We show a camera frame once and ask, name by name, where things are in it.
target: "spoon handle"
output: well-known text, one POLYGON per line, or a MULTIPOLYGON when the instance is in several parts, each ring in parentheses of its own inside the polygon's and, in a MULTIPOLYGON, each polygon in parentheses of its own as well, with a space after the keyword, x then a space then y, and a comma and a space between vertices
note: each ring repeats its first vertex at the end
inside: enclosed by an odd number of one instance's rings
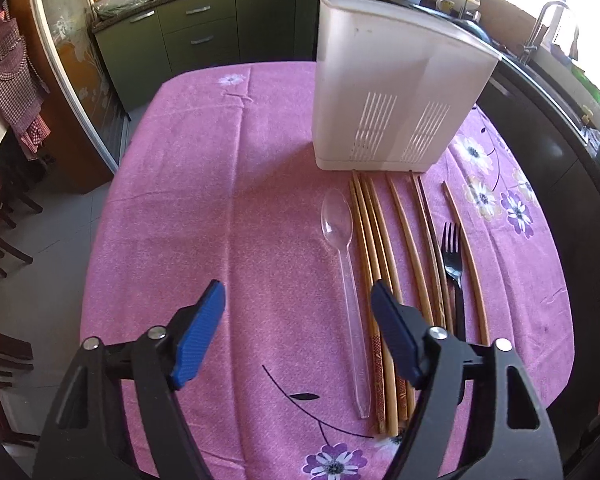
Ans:
POLYGON ((369 368, 366 352, 366 338, 362 330, 362 318, 356 293, 356 283, 353 279, 353 268, 349 257, 349 248, 339 251, 342 285, 349 321, 349 338, 351 350, 351 366, 354 377, 356 404, 360 418, 367 418, 371 409, 371 387, 369 384, 369 368))

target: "pink tablecloth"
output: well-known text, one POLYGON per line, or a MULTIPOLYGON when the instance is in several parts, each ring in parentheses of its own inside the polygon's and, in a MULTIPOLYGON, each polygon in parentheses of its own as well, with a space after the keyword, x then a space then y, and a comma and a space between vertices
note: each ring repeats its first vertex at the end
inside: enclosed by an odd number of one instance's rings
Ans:
MULTIPOLYGON (((395 452, 394 442, 374 438, 372 418, 356 415, 340 268, 320 229, 326 190, 348 197, 350 173, 315 165, 314 70, 300 62, 225 66, 164 84, 113 181, 91 254, 82 336, 105 343, 167 323, 212 278, 226 285, 226 313, 200 375, 178 393, 222 480, 374 480, 395 452), (347 462, 348 474, 328 477, 321 451, 347 462)), ((410 185, 403 174, 392 177, 415 228, 410 185)), ((374 179, 406 302, 417 304, 384 176, 374 179)), ((549 404, 571 371, 573 329, 533 190, 478 108, 423 180, 439 232, 450 219, 440 183, 449 183, 474 248, 491 338, 513 341, 549 404)), ((468 280, 464 286, 471 290, 468 280)), ((472 294, 465 304, 468 340, 476 341, 472 294)), ((139 465, 154 471, 129 388, 126 407, 139 465)), ((445 470, 457 463, 467 415, 465 399, 445 470)))

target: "blue gripper pad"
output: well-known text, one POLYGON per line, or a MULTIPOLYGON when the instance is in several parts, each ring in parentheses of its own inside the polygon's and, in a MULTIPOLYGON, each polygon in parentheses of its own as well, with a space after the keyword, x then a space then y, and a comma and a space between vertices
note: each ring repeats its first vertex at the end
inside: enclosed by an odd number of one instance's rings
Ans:
POLYGON ((224 285, 212 282, 196 306, 198 311, 176 346, 171 379, 178 390, 198 374, 224 312, 224 285))
POLYGON ((420 389, 424 378, 420 368, 423 356, 415 338, 422 338, 422 334, 412 333, 411 330, 420 332, 426 328, 422 316, 415 308, 398 303, 382 281, 377 281, 371 288, 371 308, 398 374, 414 388, 420 389))

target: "black plastic fork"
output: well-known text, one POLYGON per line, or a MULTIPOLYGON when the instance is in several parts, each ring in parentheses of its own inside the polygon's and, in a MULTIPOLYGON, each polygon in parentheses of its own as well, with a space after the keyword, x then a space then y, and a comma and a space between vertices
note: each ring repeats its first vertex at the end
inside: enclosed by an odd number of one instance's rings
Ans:
POLYGON ((460 341, 466 341, 466 330, 464 326, 464 296, 462 295, 461 284, 462 253, 460 249, 460 226, 453 222, 446 222, 445 229, 442 231, 442 261, 445 266, 446 275, 454 282, 456 298, 456 323, 454 324, 454 335, 460 341))

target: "metal screw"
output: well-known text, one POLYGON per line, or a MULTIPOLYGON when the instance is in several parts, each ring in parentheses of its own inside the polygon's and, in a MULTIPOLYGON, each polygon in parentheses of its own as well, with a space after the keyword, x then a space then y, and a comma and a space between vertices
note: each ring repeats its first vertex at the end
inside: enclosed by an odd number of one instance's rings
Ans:
POLYGON ((149 339, 162 339, 167 335, 167 329, 161 325, 152 326, 146 333, 149 339))
POLYGON ((82 348, 85 350, 95 350, 100 346, 100 340, 97 337, 88 337, 82 343, 82 348))
POLYGON ((429 328, 429 335, 433 339, 446 339, 448 337, 448 333, 441 326, 432 326, 429 328))
POLYGON ((502 350, 503 352, 508 352, 513 348, 513 345, 511 344, 511 341, 501 337, 499 339, 496 339, 496 347, 499 350, 502 350))

